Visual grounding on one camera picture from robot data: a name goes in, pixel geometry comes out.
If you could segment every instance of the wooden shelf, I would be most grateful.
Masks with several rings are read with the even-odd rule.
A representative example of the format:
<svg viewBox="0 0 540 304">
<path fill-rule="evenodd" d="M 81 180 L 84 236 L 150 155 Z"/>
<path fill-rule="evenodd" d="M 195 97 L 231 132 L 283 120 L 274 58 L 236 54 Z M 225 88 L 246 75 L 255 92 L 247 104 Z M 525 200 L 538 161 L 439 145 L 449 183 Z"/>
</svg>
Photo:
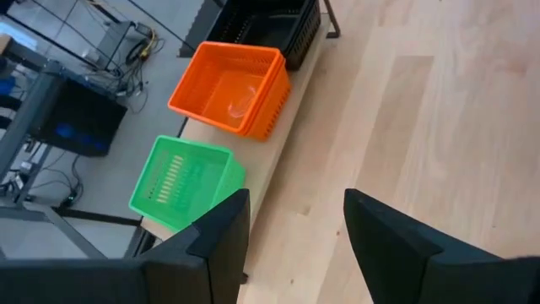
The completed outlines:
<svg viewBox="0 0 540 304">
<path fill-rule="evenodd" d="M 294 118 L 304 97 L 305 89 L 310 82 L 317 59 L 321 54 L 322 45 L 326 40 L 329 28 L 330 19 L 327 14 L 323 14 L 321 16 L 321 27 L 313 40 L 302 68 L 298 72 L 289 75 L 292 84 L 291 94 L 267 142 L 260 143 L 240 138 L 232 133 L 220 131 L 193 119 L 187 122 L 182 132 L 182 138 L 221 145 L 235 152 L 235 157 L 246 168 L 246 184 L 244 187 L 250 190 L 251 227 L 253 227 L 257 213 L 261 208 L 268 183 L 272 179 L 279 156 L 293 126 Z M 166 240 L 174 234 L 164 226 L 147 218 L 143 218 L 141 226 L 161 240 Z"/>
</svg>

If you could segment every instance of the wooden floor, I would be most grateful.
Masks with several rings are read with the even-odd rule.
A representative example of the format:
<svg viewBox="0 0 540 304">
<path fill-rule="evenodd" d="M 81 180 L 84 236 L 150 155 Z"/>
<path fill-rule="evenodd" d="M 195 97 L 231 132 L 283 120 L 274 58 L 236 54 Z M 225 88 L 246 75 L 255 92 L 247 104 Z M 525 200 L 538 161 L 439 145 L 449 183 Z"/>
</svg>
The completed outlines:
<svg viewBox="0 0 540 304">
<path fill-rule="evenodd" d="M 540 2 L 332 2 L 343 37 L 300 106 L 239 303 L 371 303 L 347 187 L 502 257 L 540 254 Z"/>
</svg>

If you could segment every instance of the gray floor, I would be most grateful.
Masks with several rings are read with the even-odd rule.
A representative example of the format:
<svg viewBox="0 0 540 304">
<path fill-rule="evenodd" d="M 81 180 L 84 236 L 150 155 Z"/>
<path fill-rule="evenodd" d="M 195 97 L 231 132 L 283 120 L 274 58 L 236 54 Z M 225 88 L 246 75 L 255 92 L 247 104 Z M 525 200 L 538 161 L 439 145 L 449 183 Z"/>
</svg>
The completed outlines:
<svg viewBox="0 0 540 304">
<path fill-rule="evenodd" d="M 75 1 L 77 0 L 39 0 L 63 19 L 68 16 Z M 137 0 L 137 3 L 177 35 L 183 37 L 191 26 L 201 1 Z M 162 52 L 145 63 L 143 74 L 148 80 L 148 104 L 144 110 L 138 115 L 128 112 L 107 157 L 82 158 L 78 162 L 80 175 L 84 181 L 84 196 L 74 208 L 138 219 L 140 216 L 128 208 L 128 201 L 156 136 L 177 135 L 183 122 L 183 117 L 167 108 L 167 101 L 183 74 L 188 60 L 176 58 L 177 50 L 181 46 L 180 41 L 134 8 L 128 1 L 107 0 L 107 2 L 114 7 L 108 9 L 119 19 L 133 19 L 154 27 L 158 35 L 165 39 L 166 45 Z M 79 54 L 91 45 L 80 38 L 76 31 L 86 36 L 93 45 L 97 45 L 105 34 L 103 26 L 96 22 L 100 20 L 101 15 L 89 7 L 84 0 L 76 3 L 67 18 L 67 23 L 76 31 L 62 24 L 61 20 L 36 6 L 31 0 L 27 0 L 17 8 L 12 8 L 10 13 Z M 71 69 L 81 68 L 80 63 L 70 56 L 44 41 L 37 40 L 37 48 L 40 52 L 63 62 Z M 143 103 L 143 98 L 144 95 L 140 95 L 133 97 L 129 102 L 134 109 L 138 109 Z M 61 153 L 62 151 L 54 149 L 46 164 L 55 160 Z M 28 155 L 20 155 L 20 157 L 22 159 Z M 54 165 L 54 168 L 69 173 L 73 157 L 73 154 L 66 153 Z M 39 175 L 36 184 L 61 178 L 54 172 L 43 172 Z M 58 202 L 59 199 L 66 197 L 67 192 L 68 189 L 64 185 L 57 183 L 36 189 L 34 194 L 51 198 L 52 202 Z M 124 254 L 134 231 L 132 227 L 120 225 L 85 220 L 68 221 L 110 258 L 119 258 Z M 82 258 L 84 256 L 53 225 L 21 220 L 0 220 L 0 247 L 8 258 Z"/>
</svg>

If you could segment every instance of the orange basket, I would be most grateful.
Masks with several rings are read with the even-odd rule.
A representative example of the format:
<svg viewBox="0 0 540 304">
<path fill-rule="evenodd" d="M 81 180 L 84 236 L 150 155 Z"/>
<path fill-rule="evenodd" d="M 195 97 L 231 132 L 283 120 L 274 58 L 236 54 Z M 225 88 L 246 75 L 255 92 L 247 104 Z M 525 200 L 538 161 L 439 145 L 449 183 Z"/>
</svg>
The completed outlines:
<svg viewBox="0 0 540 304">
<path fill-rule="evenodd" d="M 206 41 L 176 86 L 169 108 L 225 131 L 265 140 L 289 92 L 279 49 Z"/>
</svg>

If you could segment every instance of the green basket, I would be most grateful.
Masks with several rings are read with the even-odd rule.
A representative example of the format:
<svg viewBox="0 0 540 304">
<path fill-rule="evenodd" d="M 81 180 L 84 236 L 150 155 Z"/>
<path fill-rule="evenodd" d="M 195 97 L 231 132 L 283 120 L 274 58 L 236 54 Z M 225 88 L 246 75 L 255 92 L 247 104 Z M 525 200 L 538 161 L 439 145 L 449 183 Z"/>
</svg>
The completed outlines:
<svg viewBox="0 0 540 304">
<path fill-rule="evenodd" d="M 229 149 L 159 136 L 129 207 L 178 232 L 240 189 L 245 178 Z"/>
</svg>

